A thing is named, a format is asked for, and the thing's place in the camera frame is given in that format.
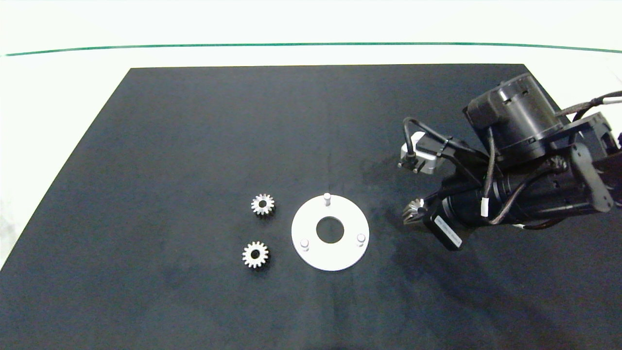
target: spur gear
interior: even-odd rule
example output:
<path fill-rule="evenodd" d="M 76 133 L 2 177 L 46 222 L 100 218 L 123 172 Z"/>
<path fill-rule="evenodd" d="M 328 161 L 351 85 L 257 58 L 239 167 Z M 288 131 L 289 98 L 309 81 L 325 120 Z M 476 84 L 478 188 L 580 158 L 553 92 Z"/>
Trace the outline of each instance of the spur gear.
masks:
<path fill-rule="evenodd" d="M 251 209 L 257 215 L 271 215 L 274 212 L 274 198 L 269 194 L 255 196 L 251 202 Z"/>
<path fill-rule="evenodd" d="M 257 241 L 247 244 L 242 253 L 242 261 L 250 268 L 258 268 L 268 260 L 268 247 Z"/>

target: bevel gear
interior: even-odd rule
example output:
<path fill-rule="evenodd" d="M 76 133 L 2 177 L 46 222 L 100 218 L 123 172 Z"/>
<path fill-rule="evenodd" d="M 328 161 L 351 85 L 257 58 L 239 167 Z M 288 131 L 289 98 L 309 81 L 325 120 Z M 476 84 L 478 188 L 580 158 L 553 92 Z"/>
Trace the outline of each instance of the bevel gear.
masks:
<path fill-rule="evenodd" d="M 251 209 L 260 216 L 271 215 L 274 212 L 274 198 L 269 194 L 255 196 L 251 202 Z"/>
<path fill-rule="evenodd" d="M 268 260 L 268 247 L 257 241 L 249 243 L 242 253 L 242 261 L 250 268 L 258 268 Z"/>

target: white label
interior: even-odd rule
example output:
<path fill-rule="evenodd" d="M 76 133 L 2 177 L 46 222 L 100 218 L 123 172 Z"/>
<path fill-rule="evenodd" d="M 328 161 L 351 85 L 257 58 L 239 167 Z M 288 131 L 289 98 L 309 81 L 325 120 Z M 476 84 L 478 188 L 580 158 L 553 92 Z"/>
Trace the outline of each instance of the white label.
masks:
<path fill-rule="evenodd" d="M 447 225 L 442 217 L 437 216 L 436 218 L 434 218 L 434 223 L 441 230 L 443 230 L 443 232 L 445 232 L 445 235 L 447 235 L 447 237 L 452 240 L 453 244 L 455 244 L 456 247 L 460 248 L 460 246 L 462 245 L 462 239 L 460 239 L 460 237 L 458 237 L 458 235 L 452 230 L 452 228 Z"/>

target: gear center hole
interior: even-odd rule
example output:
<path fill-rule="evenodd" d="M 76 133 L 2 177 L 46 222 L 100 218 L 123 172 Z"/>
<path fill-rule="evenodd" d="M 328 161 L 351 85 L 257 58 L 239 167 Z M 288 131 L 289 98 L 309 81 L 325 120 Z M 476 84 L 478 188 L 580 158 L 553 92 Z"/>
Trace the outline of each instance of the gear center hole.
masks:
<path fill-rule="evenodd" d="M 328 216 L 317 223 L 317 237 L 326 243 L 337 243 L 343 237 L 343 224 L 336 217 Z"/>

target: white ring plate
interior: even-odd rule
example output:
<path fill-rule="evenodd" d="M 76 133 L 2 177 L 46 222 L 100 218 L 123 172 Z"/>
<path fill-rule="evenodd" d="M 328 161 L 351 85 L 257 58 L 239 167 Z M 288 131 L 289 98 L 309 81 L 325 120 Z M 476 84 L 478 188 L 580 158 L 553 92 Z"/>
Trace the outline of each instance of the white ring plate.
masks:
<path fill-rule="evenodd" d="M 326 243 L 317 235 L 316 226 L 325 217 L 333 217 L 343 225 L 343 237 L 335 243 Z M 357 238 L 364 235 L 364 242 Z M 308 240 L 308 247 L 301 241 Z M 309 265 L 325 271 L 339 271 L 354 265 L 369 244 L 369 225 L 365 215 L 350 200 L 331 195 L 330 205 L 323 196 L 309 199 L 298 209 L 292 222 L 292 242 L 298 255 Z"/>

